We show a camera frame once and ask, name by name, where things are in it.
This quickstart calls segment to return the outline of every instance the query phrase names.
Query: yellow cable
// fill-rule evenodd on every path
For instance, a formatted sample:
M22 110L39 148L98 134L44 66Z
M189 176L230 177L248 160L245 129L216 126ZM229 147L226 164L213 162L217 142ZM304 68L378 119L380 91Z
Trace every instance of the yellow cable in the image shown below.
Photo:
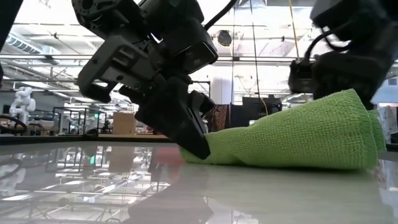
M238 77L239 82L241 83L241 85L242 85L244 91L246 91L246 93L248 93L248 94L250 95L250 91L247 90L247 89L244 87L243 82L242 82L242 80L241 80L241 77L240 77L239 75L237 75L237 77ZM266 109L266 116L268 116L268 108L267 108L266 102L264 102L264 100L263 100L261 97L259 97L259 98L260 98L260 100L262 101L262 104L264 105L264 107L265 107L265 109Z
M289 0L289 4L290 4L290 16L292 16L292 26L293 26L294 44L295 44L295 46L296 46L297 59L299 59L299 58L300 58L300 55L299 55L299 46L297 45L296 28L295 28L295 26L294 26L294 17L293 17L293 4L292 4L292 0Z

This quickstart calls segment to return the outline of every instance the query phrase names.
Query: glossy tabletop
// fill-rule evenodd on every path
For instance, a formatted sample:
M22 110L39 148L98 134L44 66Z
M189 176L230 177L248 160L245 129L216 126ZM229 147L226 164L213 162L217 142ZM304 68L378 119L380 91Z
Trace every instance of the glossy tabletop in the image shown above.
M25 144L0 154L2 224L398 223L396 152L362 172L186 164L174 144Z

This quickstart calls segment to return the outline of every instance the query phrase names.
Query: towel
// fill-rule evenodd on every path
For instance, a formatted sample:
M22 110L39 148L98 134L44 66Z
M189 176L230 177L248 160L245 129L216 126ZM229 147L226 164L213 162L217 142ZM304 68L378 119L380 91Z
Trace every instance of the towel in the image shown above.
M211 151L205 160L185 149L182 158L200 164L367 169L386 149L376 112L367 111L354 90L205 137Z

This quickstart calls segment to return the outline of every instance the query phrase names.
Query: humanoid robot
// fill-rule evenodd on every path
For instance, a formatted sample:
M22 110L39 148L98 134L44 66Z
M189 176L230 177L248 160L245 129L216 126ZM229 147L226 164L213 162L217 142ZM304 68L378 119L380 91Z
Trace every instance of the humanoid robot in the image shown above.
M19 121L27 124L29 119L29 112L33 112L36 109L36 101L30 97L33 89L31 87L20 87L15 93L15 100L12 103L9 113L10 116L18 116Z

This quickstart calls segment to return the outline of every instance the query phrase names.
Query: pillar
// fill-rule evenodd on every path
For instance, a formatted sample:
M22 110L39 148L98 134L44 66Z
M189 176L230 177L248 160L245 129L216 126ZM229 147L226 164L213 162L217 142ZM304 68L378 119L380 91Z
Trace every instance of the pillar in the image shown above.
M217 105L233 103L233 79L230 69L212 67L210 98Z

